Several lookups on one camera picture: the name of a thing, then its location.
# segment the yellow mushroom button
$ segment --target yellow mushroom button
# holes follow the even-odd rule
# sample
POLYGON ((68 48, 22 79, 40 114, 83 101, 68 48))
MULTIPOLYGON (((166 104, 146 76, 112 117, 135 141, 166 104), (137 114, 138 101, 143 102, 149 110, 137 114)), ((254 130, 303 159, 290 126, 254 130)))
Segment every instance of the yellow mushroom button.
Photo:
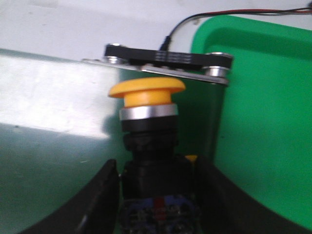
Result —
POLYGON ((121 82, 111 88, 109 96, 124 98, 125 107, 170 104, 171 94, 185 90, 176 78, 139 78, 121 82))

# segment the white wall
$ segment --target white wall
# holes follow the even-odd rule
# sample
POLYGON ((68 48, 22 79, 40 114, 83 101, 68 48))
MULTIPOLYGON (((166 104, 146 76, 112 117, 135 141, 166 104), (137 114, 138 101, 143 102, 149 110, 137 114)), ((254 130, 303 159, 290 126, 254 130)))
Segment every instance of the white wall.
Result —
MULTIPOLYGON (((157 49, 183 18, 241 8, 291 9, 306 0, 0 0, 0 48, 81 60, 99 59, 105 44, 157 49)), ((242 16, 312 29, 312 16, 242 16)), ((175 35, 174 51, 189 51, 199 24, 175 35)))

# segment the green surface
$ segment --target green surface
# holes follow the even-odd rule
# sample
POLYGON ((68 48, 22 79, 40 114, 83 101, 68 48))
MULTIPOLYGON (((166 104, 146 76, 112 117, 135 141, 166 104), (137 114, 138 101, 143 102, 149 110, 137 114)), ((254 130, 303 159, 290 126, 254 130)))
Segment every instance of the green surface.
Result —
POLYGON ((312 31, 231 16, 192 52, 234 55, 216 166, 259 202, 312 230, 312 31))

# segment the wire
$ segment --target wire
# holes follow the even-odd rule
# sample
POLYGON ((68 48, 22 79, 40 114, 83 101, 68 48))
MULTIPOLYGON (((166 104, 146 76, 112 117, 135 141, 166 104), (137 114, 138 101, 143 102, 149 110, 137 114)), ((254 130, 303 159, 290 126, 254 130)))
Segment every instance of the wire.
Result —
POLYGON ((267 15, 267 16, 280 16, 280 15, 304 15, 311 14, 312 6, 303 7, 303 8, 295 8, 290 10, 275 10, 275 9, 237 9, 237 10, 227 10, 227 11, 214 11, 214 12, 206 12, 195 14, 189 16, 179 22, 173 30, 170 32, 168 36, 166 36, 163 44, 161 45, 159 50, 168 51, 171 43, 171 39, 176 30, 183 25, 184 23, 195 20, 199 18, 212 17, 212 16, 220 16, 220 15, 267 15))

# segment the red marking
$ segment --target red marking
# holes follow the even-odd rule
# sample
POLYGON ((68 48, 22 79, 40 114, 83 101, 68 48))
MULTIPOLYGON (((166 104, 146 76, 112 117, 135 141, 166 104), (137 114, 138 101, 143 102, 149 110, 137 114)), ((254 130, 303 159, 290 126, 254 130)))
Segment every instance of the red marking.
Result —
POLYGON ((164 197, 155 197, 154 203, 154 214, 157 221, 166 220, 166 203, 164 197))

